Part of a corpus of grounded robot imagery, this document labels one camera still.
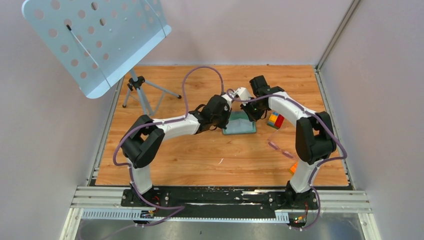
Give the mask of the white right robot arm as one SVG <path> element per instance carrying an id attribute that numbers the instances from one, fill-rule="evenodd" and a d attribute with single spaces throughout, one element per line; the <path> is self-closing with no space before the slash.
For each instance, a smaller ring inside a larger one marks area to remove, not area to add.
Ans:
<path id="1" fill-rule="evenodd" d="M 286 204 L 298 209 L 306 201 L 305 194 L 311 190 L 319 163 L 328 159 L 336 150 L 330 115 L 316 112 L 294 100 L 281 87 L 271 87 L 265 77 L 256 76 L 249 82 L 252 93 L 240 87 L 235 96 L 250 120 L 257 121 L 266 111 L 274 111 L 295 127 L 295 151 L 299 158 L 297 168 L 287 183 L 290 190 L 285 195 Z"/>

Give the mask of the grey glasses case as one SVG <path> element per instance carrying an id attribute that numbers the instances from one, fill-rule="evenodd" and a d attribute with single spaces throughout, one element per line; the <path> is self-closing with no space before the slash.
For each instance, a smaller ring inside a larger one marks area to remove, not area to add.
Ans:
<path id="1" fill-rule="evenodd" d="M 230 114 L 226 129 L 222 130 L 223 135 L 243 135 L 257 132 L 256 123 L 250 121 L 244 111 L 233 111 Z"/>

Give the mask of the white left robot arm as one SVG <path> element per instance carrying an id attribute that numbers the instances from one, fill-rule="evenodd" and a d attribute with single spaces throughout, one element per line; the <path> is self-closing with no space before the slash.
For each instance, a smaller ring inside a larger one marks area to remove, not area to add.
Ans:
<path id="1" fill-rule="evenodd" d="M 153 201 L 150 164 L 162 142 L 185 135 L 197 135 L 214 128 L 225 129 L 233 101 L 226 95 L 214 95 L 187 115 L 165 119 L 140 116 L 119 143 L 129 166 L 130 185 L 134 200 L 140 206 Z"/>

